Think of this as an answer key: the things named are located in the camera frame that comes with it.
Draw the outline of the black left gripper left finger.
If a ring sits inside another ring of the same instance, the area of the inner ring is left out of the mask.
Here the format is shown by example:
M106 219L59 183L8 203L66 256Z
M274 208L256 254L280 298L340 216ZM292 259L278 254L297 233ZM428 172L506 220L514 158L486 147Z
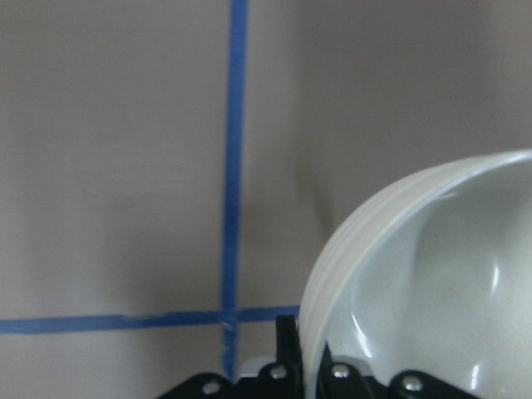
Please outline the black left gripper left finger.
M303 360L296 318L293 315L281 315L275 322L277 362L288 365L295 372L302 374Z

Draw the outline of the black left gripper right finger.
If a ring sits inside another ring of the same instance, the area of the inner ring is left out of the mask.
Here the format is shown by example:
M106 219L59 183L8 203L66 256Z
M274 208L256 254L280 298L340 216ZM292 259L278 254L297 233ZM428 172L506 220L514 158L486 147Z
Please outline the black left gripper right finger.
M316 384L316 398L324 399L328 394L329 379L331 376L331 367L333 364L332 354L326 343L323 348L323 354L319 364Z

